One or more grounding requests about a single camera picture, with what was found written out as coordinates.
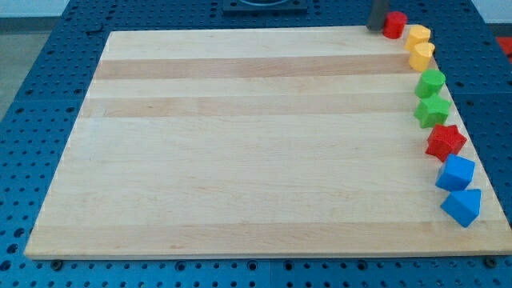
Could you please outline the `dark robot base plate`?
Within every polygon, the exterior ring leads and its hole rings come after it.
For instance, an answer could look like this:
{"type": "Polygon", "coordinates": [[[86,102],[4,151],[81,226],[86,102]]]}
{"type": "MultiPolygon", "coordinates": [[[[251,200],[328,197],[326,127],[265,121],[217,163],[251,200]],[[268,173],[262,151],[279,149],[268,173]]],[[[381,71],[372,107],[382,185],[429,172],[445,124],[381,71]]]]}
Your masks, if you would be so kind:
{"type": "Polygon", "coordinates": [[[224,14],[305,12],[307,0],[223,0],[224,14]]]}

